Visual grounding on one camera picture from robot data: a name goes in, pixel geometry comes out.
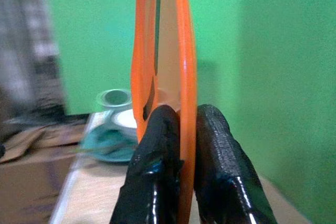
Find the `brown cardboard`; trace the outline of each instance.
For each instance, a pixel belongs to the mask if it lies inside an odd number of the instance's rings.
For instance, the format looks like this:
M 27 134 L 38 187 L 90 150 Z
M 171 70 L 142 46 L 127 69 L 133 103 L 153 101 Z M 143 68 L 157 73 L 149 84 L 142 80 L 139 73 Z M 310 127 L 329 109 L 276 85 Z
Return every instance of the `brown cardboard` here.
M 0 164 L 0 224 L 48 223 L 75 148 L 40 148 Z

